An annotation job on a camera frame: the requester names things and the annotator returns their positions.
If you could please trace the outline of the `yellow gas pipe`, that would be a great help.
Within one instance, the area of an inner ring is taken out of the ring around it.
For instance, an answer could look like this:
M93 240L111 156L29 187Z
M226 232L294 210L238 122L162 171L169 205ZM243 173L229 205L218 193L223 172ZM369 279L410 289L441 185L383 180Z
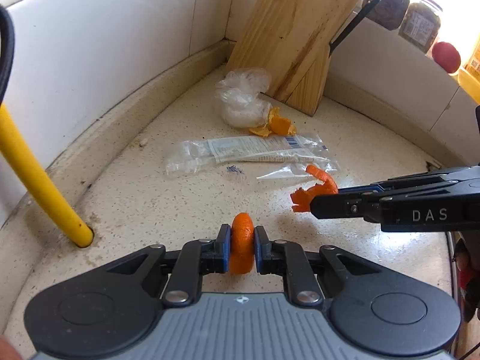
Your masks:
M36 203L69 240L81 248L91 245L94 233L56 188L5 106L1 106L1 155Z

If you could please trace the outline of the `glass jar with label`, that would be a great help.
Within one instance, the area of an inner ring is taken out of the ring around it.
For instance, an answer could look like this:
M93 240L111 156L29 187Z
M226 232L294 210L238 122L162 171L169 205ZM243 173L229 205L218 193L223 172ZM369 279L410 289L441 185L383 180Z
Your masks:
M431 49L441 27L442 7L434 0L412 0L399 28L399 35L424 54Z

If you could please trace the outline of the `black scissors in block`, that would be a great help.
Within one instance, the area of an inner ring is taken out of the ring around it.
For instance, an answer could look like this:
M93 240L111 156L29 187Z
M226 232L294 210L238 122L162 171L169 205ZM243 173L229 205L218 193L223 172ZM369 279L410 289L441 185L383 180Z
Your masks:
M382 0L368 0L368 3L361 8L358 14L348 23L343 31L329 44L329 55L332 55L334 50L381 1Z

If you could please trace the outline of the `orange peel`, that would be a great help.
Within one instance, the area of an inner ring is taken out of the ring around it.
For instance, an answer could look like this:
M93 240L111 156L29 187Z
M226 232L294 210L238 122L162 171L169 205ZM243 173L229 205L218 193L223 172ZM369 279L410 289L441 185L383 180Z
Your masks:
M315 184L308 189L300 188L290 194L294 212L309 212L310 203L317 196L338 194L338 186L329 173L312 164L307 165L306 173L320 180L320 184Z
M268 113L266 124L262 127L250 128L249 132L258 137L271 135L288 137L296 135L297 129L290 119L280 116L279 107L274 107Z
M229 272L244 275L251 271L255 262L254 225L246 212L235 216L231 226Z

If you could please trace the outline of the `clear bag near block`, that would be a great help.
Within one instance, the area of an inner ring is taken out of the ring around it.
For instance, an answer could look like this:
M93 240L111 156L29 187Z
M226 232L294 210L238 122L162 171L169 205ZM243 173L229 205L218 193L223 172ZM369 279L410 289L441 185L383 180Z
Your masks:
M216 84L215 99L221 118L233 128L258 128L267 123L272 108L260 98L270 86L271 76L258 67L239 68Z

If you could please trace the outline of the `clear printed plastic wrapper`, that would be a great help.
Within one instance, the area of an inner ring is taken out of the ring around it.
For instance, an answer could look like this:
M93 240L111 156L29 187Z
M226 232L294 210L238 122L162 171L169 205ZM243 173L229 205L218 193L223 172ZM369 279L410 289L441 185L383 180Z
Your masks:
M313 165L325 172L340 170L338 162L317 134L293 136L233 136L202 141L182 141L165 155L169 176L186 176L223 164L236 172L236 163L280 164L267 178L306 177Z

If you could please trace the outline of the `red round fruit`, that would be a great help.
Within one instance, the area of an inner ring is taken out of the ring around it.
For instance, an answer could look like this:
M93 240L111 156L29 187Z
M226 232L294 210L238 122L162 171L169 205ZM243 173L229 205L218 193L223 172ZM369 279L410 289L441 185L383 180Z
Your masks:
M448 74L455 73L461 66L461 55L449 42L437 42L432 48L432 58Z

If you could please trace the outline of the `wooden knife block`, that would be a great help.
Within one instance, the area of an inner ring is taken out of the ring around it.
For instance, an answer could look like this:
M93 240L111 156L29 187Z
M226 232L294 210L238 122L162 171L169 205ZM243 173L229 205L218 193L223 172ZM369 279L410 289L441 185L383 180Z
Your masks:
M270 98L313 116L326 84L330 43L359 1L258 0L227 71L265 69Z

